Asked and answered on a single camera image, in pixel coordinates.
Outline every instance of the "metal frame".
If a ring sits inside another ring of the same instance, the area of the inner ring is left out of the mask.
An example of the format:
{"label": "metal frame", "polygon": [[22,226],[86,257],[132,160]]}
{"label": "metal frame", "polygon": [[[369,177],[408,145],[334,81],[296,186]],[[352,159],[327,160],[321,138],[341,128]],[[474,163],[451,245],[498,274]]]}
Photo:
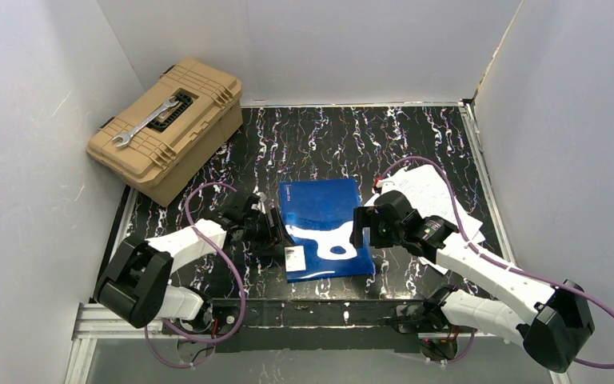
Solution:
{"label": "metal frame", "polygon": [[[484,163],[483,151],[481,149],[479,130],[476,125],[476,119],[472,111],[470,104],[463,102],[401,102],[401,103],[375,103],[375,104],[325,104],[325,105],[299,105],[299,106],[249,106],[253,108],[273,108],[273,107],[373,107],[373,106],[457,106],[460,110],[460,116],[463,119],[464,127],[467,132],[468,140],[474,156],[474,162],[476,164],[477,171],[481,185],[484,188],[484,196],[490,211],[493,224],[496,228],[496,234],[500,247],[502,249],[502,256],[509,262],[515,262],[513,257],[512,248],[509,244],[507,234],[504,230],[500,212],[497,209],[497,204],[493,195],[490,178],[486,170]],[[116,240],[112,247],[112,254],[116,251],[118,244],[121,243],[125,237],[126,228],[130,222],[130,216],[133,212],[135,201],[137,198],[137,191],[131,189],[126,202],[126,206],[123,211],[121,222],[119,223],[119,229]],[[162,334],[161,322],[153,321],[148,326],[148,330],[151,333],[151,338],[178,338],[177,335]],[[460,334],[460,338],[468,338],[469,334]],[[492,334],[484,334],[477,332],[476,337],[494,338],[496,336]],[[418,334],[419,338],[443,338],[443,335],[438,334]],[[100,338],[144,338],[143,330],[136,330],[130,324],[120,319],[116,314],[107,310],[104,306],[99,304],[81,304],[79,306],[78,316],[74,326],[74,335],[72,337],[73,344],[70,352],[70,362],[67,367],[66,384],[85,383],[88,374],[90,372],[90,365],[93,361],[95,346],[97,340]],[[554,384],[570,384],[568,375],[566,374],[554,374],[551,373],[552,382]]]}

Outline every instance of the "silver wrench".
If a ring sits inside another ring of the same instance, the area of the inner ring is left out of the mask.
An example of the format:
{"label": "silver wrench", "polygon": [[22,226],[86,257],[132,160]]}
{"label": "silver wrench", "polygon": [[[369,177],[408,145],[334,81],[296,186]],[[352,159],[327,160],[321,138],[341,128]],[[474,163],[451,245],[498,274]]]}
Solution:
{"label": "silver wrench", "polygon": [[142,120],[140,124],[137,124],[132,130],[129,130],[128,132],[121,132],[120,134],[117,134],[116,136],[112,138],[112,141],[115,142],[117,140],[121,140],[121,142],[117,144],[117,148],[123,148],[125,146],[128,146],[128,144],[130,143],[130,140],[133,138],[133,136],[135,136],[137,132],[140,132],[142,128],[146,127],[147,124],[152,122],[152,120],[154,120],[159,114],[163,113],[169,108],[173,108],[178,103],[179,101],[177,100],[175,96],[171,96],[167,98],[163,102],[163,104],[161,104],[161,106],[159,106],[154,112],[152,112],[149,116],[147,116],[146,119]]}

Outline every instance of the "black marble surface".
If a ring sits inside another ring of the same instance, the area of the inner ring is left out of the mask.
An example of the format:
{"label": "black marble surface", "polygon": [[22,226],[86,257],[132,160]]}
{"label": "black marble surface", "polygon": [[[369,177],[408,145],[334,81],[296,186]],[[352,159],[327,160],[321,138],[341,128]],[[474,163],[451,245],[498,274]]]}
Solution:
{"label": "black marble surface", "polygon": [[[500,254],[474,157],[455,106],[247,108],[244,126],[199,171],[166,209],[139,194],[128,234],[145,238],[187,226],[184,201],[193,186],[223,181],[238,189],[261,191],[278,205],[279,182],[354,178],[361,199],[372,195],[373,180],[397,159],[417,154],[443,166],[467,212],[481,220],[484,246]],[[195,218],[224,202],[227,193],[209,188],[195,197]],[[451,283],[482,297],[460,275],[442,275],[423,266],[404,249],[372,250],[376,273],[289,284],[281,262],[261,263],[242,246],[230,249],[249,298],[268,300],[422,299]],[[185,266],[173,278],[212,298],[237,298],[232,274],[223,260],[208,255]]]}

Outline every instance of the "toolbox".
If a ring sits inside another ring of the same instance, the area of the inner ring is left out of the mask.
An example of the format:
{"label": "toolbox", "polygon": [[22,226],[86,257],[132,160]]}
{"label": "toolbox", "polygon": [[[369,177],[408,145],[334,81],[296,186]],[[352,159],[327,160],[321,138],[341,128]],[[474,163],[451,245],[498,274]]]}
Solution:
{"label": "toolbox", "polygon": [[[86,151],[128,185],[168,206],[241,126],[240,98],[237,78],[185,58],[111,118]],[[154,114],[132,138],[117,140]]]}

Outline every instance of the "table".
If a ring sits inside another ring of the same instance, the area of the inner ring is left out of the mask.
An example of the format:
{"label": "table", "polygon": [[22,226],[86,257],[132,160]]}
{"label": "table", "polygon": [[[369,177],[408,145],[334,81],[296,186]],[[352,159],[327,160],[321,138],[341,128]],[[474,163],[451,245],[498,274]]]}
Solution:
{"label": "table", "polygon": [[[167,208],[138,194],[128,206],[126,235],[150,238],[187,226],[185,198],[195,186],[211,181],[264,192],[278,205],[279,182],[354,178],[365,202],[380,172],[399,158],[417,154],[444,167],[457,199],[484,223],[484,247],[501,254],[459,106],[245,108],[243,117],[244,126]],[[219,206],[227,195],[224,189],[205,190],[192,201],[193,216]],[[458,274],[444,276],[422,265],[401,247],[372,250],[373,275],[293,284],[286,282],[282,263],[264,265],[241,247],[228,251],[249,302],[244,328],[218,352],[284,347],[415,352],[413,338],[377,326],[378,318],[389,316],[403,302],[422,301],[446,283],[490,297]],[[219,314],[237,313],[238,289],[217,255],[197,260],[171,278],[174,285],[208,294]]]}

